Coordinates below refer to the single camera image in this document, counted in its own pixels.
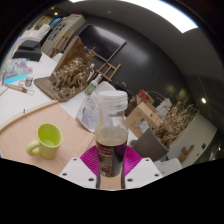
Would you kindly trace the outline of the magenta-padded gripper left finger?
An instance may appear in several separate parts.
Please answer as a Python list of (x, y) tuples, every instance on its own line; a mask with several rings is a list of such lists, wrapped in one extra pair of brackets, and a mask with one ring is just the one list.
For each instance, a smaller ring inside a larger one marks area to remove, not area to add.
[(80, 157), (73, 157), (59, 176), (84, 188), (100, 188), (100, 165), (95, 146)]

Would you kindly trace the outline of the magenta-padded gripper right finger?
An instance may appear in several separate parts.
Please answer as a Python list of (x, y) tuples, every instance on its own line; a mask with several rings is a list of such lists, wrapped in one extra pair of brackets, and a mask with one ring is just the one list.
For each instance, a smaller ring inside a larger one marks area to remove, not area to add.
[(149, 157), (141, 157), (127, 146), (123, 158), (123, 188), (140, 188), (162, 177), (160, 171)]

